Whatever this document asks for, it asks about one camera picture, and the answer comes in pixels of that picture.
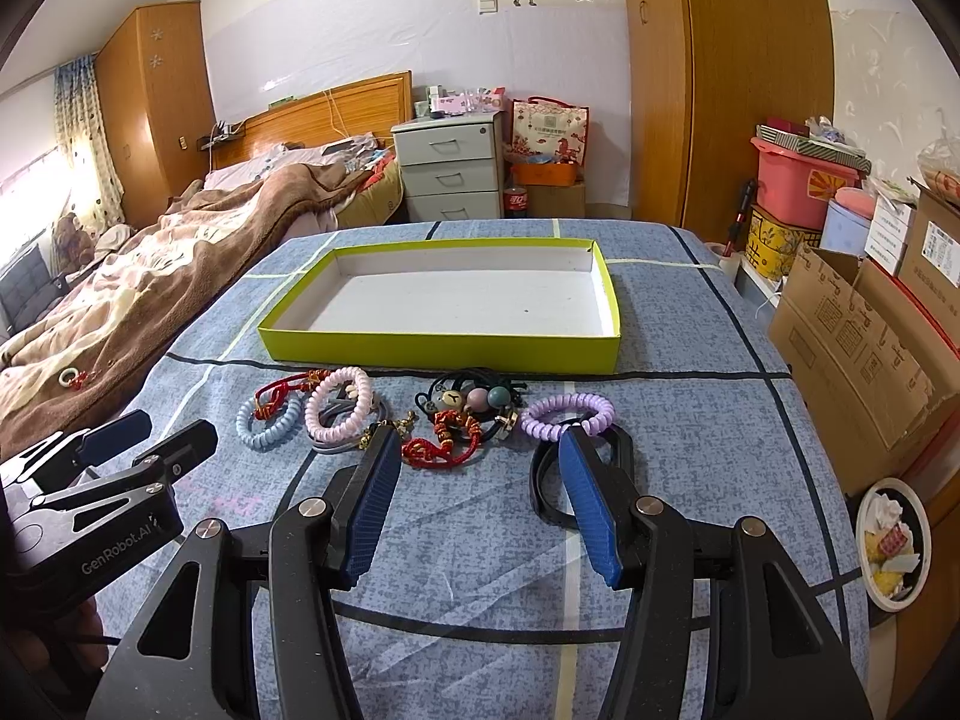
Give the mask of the person's left hand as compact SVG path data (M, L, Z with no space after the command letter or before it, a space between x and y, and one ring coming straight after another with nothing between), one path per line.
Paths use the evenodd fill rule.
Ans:
M88 598L52 622L29 621L2 600L2 717L85 718L109 660L98 601Z

